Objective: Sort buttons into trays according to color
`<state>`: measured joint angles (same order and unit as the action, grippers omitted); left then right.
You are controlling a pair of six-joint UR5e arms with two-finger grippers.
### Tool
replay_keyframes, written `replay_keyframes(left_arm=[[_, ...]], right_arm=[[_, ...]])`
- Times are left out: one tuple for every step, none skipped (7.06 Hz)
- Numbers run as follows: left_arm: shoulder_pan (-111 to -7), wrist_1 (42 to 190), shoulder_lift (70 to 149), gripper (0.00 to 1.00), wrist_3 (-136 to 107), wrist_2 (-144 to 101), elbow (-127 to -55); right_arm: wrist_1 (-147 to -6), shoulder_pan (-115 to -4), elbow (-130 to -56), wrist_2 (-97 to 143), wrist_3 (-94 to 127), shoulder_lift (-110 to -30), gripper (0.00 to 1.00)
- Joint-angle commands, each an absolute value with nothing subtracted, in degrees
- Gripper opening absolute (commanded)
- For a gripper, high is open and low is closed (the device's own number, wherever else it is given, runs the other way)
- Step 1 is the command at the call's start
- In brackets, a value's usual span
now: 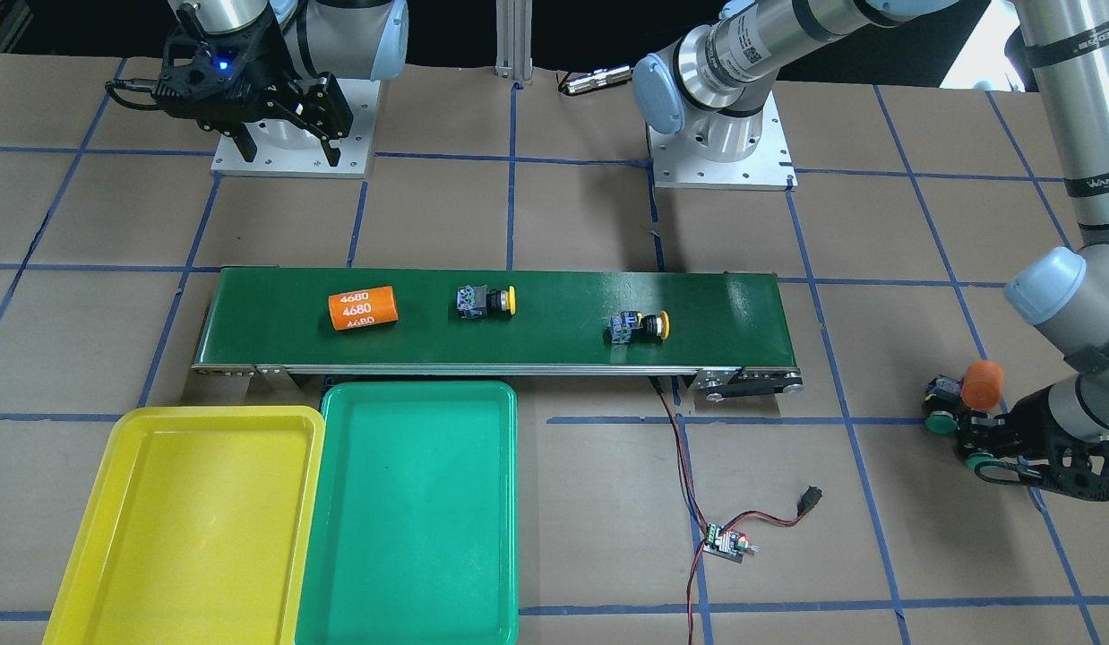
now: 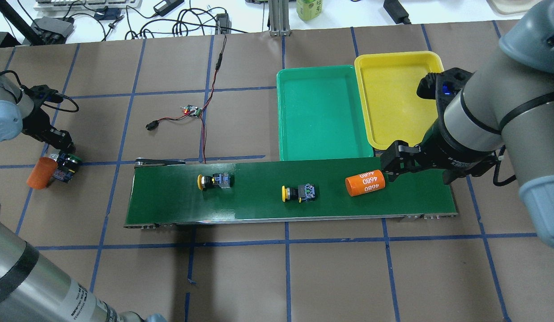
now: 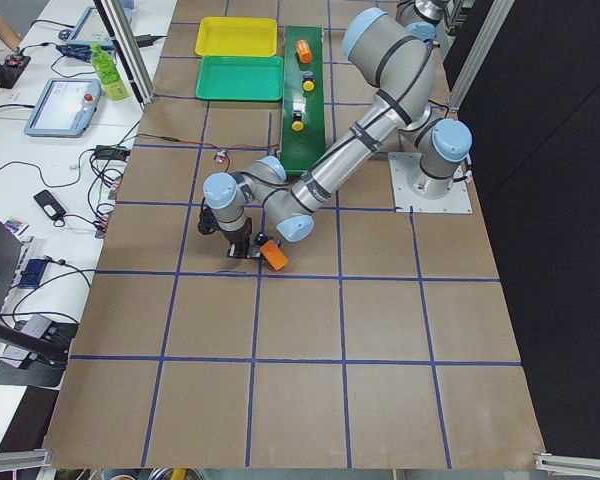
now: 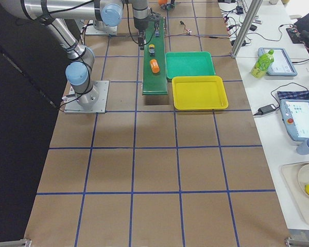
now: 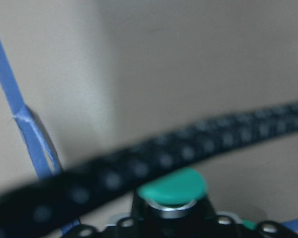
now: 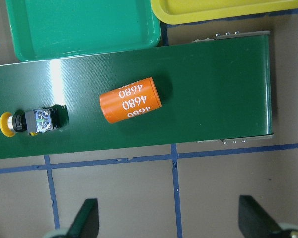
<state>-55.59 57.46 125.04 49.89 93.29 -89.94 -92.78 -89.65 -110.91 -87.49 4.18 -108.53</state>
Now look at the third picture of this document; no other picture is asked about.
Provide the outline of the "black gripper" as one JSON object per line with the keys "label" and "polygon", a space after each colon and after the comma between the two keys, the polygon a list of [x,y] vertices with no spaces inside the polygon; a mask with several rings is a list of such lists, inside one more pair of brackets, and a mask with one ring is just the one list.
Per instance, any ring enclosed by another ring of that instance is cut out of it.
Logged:
{"label": "black gripper", "polygon": [[257,248],[251,243],[252,219],[245,216],[245,221],[234,230],[225,230],[220,226],[210,207],[202,207],[199,213],[197,229],[202,235],[210,235],[221,231],[229,242],[226,256],[231,259],[255,259],[259,257]]}

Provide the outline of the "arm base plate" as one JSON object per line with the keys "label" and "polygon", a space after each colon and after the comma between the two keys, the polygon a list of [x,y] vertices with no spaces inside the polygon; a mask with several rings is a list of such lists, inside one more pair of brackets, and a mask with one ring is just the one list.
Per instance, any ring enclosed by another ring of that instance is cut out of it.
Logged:
{"label": "arm base plate", "polygon": [[471,214],[473,212],[464,171],[434,179],[421,170],[420,153],[389,152],[388,161],[395,210],[401,213]]}

